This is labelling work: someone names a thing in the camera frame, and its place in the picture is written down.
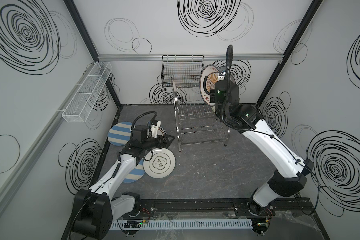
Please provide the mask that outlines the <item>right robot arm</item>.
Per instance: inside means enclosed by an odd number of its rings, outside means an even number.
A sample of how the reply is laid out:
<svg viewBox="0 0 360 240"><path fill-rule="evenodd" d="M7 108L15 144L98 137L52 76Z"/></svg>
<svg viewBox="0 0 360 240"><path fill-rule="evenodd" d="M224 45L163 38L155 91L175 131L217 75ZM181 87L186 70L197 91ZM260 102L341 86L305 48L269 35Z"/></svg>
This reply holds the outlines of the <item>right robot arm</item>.
<svg viewBox="0 0 360 240"><path fill-rule="evenodd" d="M276 198L291 197L301 191L307 183L307 175L313 171L313 162L303 160L287 147L256 106L239 102L239 88L235 83L218 81L212 92L221 122L252 141L276 168L268 182L252 194L247 203L249 212L258 216Z"/></svg>

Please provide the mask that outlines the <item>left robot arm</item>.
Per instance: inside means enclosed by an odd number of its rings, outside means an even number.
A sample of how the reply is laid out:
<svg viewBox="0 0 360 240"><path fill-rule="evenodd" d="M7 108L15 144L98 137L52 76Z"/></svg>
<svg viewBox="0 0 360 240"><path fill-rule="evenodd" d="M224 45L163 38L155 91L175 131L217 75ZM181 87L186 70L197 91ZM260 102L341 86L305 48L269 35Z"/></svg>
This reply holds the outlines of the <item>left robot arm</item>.
<svg viewBox="0 0 360 240"><path fill-rule="evenodd" d="M154 149L167 149L174 141L171 135L158 135L146 140L129 140L117 153L116 163L108 172L87 190L79 190L73 201L73 209L67 224L68 236L72 233L102 240L109 232L114 220L138 213L140 196L127 193L113 199L127 175Z"/></svg>

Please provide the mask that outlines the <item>white plate flower outline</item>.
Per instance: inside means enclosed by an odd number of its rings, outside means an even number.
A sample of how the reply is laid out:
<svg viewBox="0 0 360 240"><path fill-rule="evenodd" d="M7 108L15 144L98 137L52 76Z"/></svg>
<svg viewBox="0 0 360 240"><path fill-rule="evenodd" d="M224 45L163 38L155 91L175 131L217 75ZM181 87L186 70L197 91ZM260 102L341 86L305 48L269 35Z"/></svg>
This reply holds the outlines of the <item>white plate flower outline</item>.
<svg viewBox="0 0 360 240"><path fill-rule="evenodd" d="M144 171L155 179L169 176L175 169L175 155L168 149L153 149L144 157Z"/></svg>

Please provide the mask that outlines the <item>orange sunburst plate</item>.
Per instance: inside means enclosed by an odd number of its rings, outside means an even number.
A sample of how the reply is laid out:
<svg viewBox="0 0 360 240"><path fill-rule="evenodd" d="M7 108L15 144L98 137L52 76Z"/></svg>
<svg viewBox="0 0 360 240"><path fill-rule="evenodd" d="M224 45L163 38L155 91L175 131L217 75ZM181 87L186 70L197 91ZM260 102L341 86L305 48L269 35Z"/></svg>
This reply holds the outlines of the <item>orange sunburst plate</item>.
<svg viewBox="0 0 360 240"><path fill-rule="evenodd" d="M216 105L215 84L218 82L219 70L214 65L204 67L200 78L200 93L205 104L213 107Z"/></svg>

